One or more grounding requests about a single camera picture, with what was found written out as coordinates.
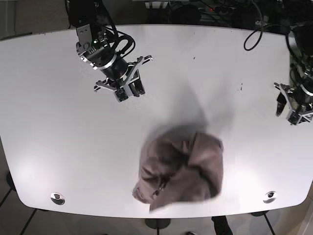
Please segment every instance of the gray floor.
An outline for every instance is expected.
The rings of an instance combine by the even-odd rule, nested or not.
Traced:
[[[143,2],[103,0],[115,24],[143,24],[147,9]],[[16,34],[43,33],[69,27],[64,0],[19,0],[15,12]]]

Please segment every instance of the electrical wire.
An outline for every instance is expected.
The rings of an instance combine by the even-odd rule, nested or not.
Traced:
[[[104,26],[104,28],[106,28],[106,29],[108,29],[108,30],[110,30],[110,31],[113,31],[112,28],[109,28],[109,27],[107,27],[107,26]],[[130,36],[130,35],[126,34],[126,33],[123,33],[123,32],[121,32],[121,31],[118,31],[118,30],[117,30],[117,32],[120,33],[120,34],[122,34],[122,35],[124,35],[124,36],[129,37],[130,40],[133,42],[133,47],[132,47],[132,49],[131,49],[129,52],[127,52],[125,55],[123,55],[123,56],[121,57],[121,59],[122,59],[122,58],[128,56],[130,53],[132,53],[132,51],[133,51],[133,50],[135,49],[135,47],[136,47],[136,42],[135,42],[135,40],[132,38],[132,36]]]
[[[286,44],[287,44],[287,48],[289,50],[290,55],[294,58],[294,60],[302,68],[302,70],[305,70],[305,65],[301,62],[299,57],[295,55],[295,53],[293,52],[293,50],[292,50],[292,48],[290,46],[290,43],[289,43],[289,33],[287,33],[285,35],[285,39],[286,39]]]
[[[289,77],[290,77],[291,81],[293,82],[293,84],[295,86],[297,86],[297,83],[296,83],[295,79],[292,77],[292,74],[293,74],[293,70],[291,69],[290,72],[289,72]]]
[[[5,202],[6,198],[9,196],[11,191],[12,191],[12,189],[10,188],[9,191],[7,192],[7,194],[4,196],[4,198],[0,202],[0,207],[3,205],[3,203]]]
[[[244,48],[245,48],[245,50],[246,50],[246,51],[253,50],[253,49],[259,44],[259,40],[261,40],[261,38],[262,38],[262,36],[260,35],[258,42],[257,42],[252,48],[246,49],[246,43],[247,43],[247,41],[249,40],[249,38],[250,38],[253,34],[255,34],[256,32],[258,32],[260,28],[263,28],[263,29],[264,29],[264,28],[268,28],[268,27],[272,27],[272,26],[283,26],[283,27],[289,28],[289,26],[285,26],[285,25],[282,25],[282,24],[267,24],[267,25],[263,25],[263,26],[259,27],[258,29],[256,29],[255,31],[253,31],[253,32],[246,38],[246,40],[245,40],[245,42],[244,42]]]
[[[251,51],[251,50],[253,50],[253,49],[256,48],[256,46],[260,43],[260,41],[261,41],[261,39],[262,39],[262,36],[263,36],[263,32],[264,32],[264,24],[263,24],[263,15],[262,15],[262,12],[261,12],[260,8],[258,7],[258,5],[254,2],[254,0],[251,0],[251,3],[255,6],[255,8],[257,9],[257,11],[258,11],[258,13],[259,13],[260,20],[261,20],[261,27],[260,27],[260,28],[261,28],[261,32],[260,32],[260,36],[259,36],[258,40],[256,41],[256,43],[255,43],[252,47],[250,47],[250,48],[246,48],[246,43],[247,43],[247,41],[249,40],[249,38],[250,38],[254,33],[256,33],[258,30],[252,32],[252,33],[246,38],[246,40],[245,40],[245,42],[244,42],[244,49],[245,49],[246,51]]]
[[[269,226],[270,231],[272,232],[273,235],[275,235],[275,232],[274,232],[274,230],[273,230],[273,228],[272,228],[272,226],[271,226],[271,224],[270,224],[270,222],[269,222],[269,220],[268,220],[268,217],[266,216],[265,212],[263,212],[263,215],[264,215],[265,220],[266,220],[266,222],[267,222],[267,224],[268,224],[268,226]]]
[[[220,13],[218,13],[217,11],[215,11],[213,7],[211,7],[210,5],[208,5],[207,3],[205,3],[205,2],[202,1],[202,0],[199,0],[199,2],[202,2],[204,5],[206,5],[207,7],[209,7],[209,8],[210,8],[212,11],[214,11],[225,23],[227,23],[230,27],[232,27],[231,24],[230,24]]]

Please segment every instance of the brown cloth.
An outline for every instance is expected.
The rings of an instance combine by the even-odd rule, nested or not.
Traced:
[[[217,138],[161,137],[147,149],[133,196],[150,211],[174,202],[199,202],[216,196],[223,179],[223,145]]]

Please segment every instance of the black cable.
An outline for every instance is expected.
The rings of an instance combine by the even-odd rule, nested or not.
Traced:
[[[302,68],[302,70],[305,70],[305,66],[304,64],[301,62],[301,60],[295,55],[295,53],[293,52],[290,43],[289,43],[289,34],[285,35],[286,38],[286,44],[287,44],[287,48],[289,50],[290,55],[294,58],[294,60],[296,61],[296,63]]]
[[[261,27],[259,27],[258,29],[256,29],[255,31],[253,31],[253,32],[246,38],[246,40],[245,40],[245,42],[244,42],[244,48],[245,48],[245,50],[247,50],[247,51],[253,50],[253,49],[259,44],[259,42],[257,42],[257,43],[253,46],[253,48],[246,49],[246,43],[247,43],[247,41],[249,40],[249,38],[250,38],[253,34],[255,34],[256,32],[258,32],[260,28],[263,28],[263,29],[264,29],[264,28],[268,28],[268,27],[272,27],[272,26],[283,26],[283,27],[288,27],[288,28],[289,28],[289,26],[285,26],[285,25],[282,25],[282,24],[268,24],[268,25],[264,25],[263,27],[261,26]]]
[[[266,222],[268,223],[270,231],[272,232],[273,235],[275,235],[275,232],[274,232],[274,230],[273,230],[273,228],[272,228],[272,226],[271,226],[271,224],[270,224],[270,222],[268,220],[268,217],[266,216],[266,214],[264,212],[263,212],[263,215],[265,217]]]
[[[156,235],[160,235],[160,228],[158,226],[158,220],[159,219],[156,219]]]
[[[297,86],[296,81],[295,81],[294,78],[292,77],[292,72],[293,72],[293,70],[290,70],[290,72],[289,72],[289,77],[290,77],[291,81],[293,82],[293,84],[294,84],[295,86]]]
[[[218,20],[217,19],[215,19],[210,13],[207,13],[207,12],[200,12],[201,14],[205,14],[205,15],[207,15],[207,16],[209,16],[209,17],[211,17],[216,23],[218,23],[219,25],[221,25],[221,23],[220,22],[218,22]]]
[[[104,5],[103,5],[103,9],[104,9],[105,13],[107,14],[106,16],[108,18],[108,21],[109,21],[111,27],[112,27],[114,35],[116,36],[116,38],[118,38],[118,31],[117,31],[116,26],[115,26],[115,24],[111,18],[111,15],[109,14],[108,10],[106,9],[106,7]]]
[[[35,210],[33,211],[33,213],[31,214],[30,218],[29,218],[28,221],[26,222],[26,224],[25,224],[23,230],[21,231],[20,235],[23,235],[23,234],[25,233],[25,230],[27,229],[27,227],[28,227],[28,225],[29,225],[31,219],[34,217],[36,211],[37,211],[37,209],[35,209]]]
[[[216,12],[213,7],[211,7],[210,5],[206,4],[206,3],[205,3],[204,1],[202,1],[202,0],[199,0],[199,2],[202,2],[204,5],[206,5],[207,7],[209,7],[209,8],[210,8],[212,11],[214,11],[225,23],[227,23],[230,27],[232,27],[231,24],[230,24],[220,13]]]
[[[104,28],[113,31],[113,29],[111,29],[111,28],[109,28],[109,27],[107,27],[107,26],[104,26]],[[122,59],[122,58],[128,56],[128,55],[135,49],[135,47],[136,47],[136,42],[135,42],[135,40],[132,38],[132,36],[130,36],[130,35],[126,34],[126,33],[123,33],[123,32],[121,32],[121,31],[117,31],[117,32],[120,33],[120,34],[122,34],[122,35],[125,35],[125,36],[129,37],[130,40],[131,40],[131,41],[133,42],[133,44],[134,44],[133,47],[132,47],[132,49],[131,49],[129,52],[127,52],[125,55],[123,55],[123,56],[121,57],[121,59]]]
[[[258,5],[254,2],[254,0],[251,0],[251,2],[252,2],[252,4],[255,6],[255,8],[257,9],[257,11],[258,11],[258,13],[259,13],[260,20],[261,20],[261,32],[260,32],[259,39],[258,39],[257,42],[254,44],[254,46],[251,47],[251,48],[246,48],[246,43],[247,43],[248,39],[249,39],[256,31],[254,31],[253,33],[251,33],[251,34],[246,38],[246,40],[245,40],[245,42],[244,42],[244,49],[245,49],[246,51],[251,51],[251,50],[253,50],[253,49],[256,48],[256,46],[259,44],[259,42],[260,42],[261,39],[262,39],[263,31],[264,31],[263,15],[262,15],[262,13],[261,13],[261,10],[260,10],[260,8],[258,7]]]
[[[6,198],[9,196],[10,192],[12,191],[12,189],[10,188],[9,191],[6,193],[6,195],[4,196],[4,198],[2,199],[2,201],[0,202],[0,208],[3,205],[4,201],[6,200]]]

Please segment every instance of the metal bracket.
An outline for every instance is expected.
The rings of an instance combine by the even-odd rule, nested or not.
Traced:
[[[82,55],[91,47],[92,35],[90,30],[90,24],[76,28],[80,47],[77,49],[78,55]]]

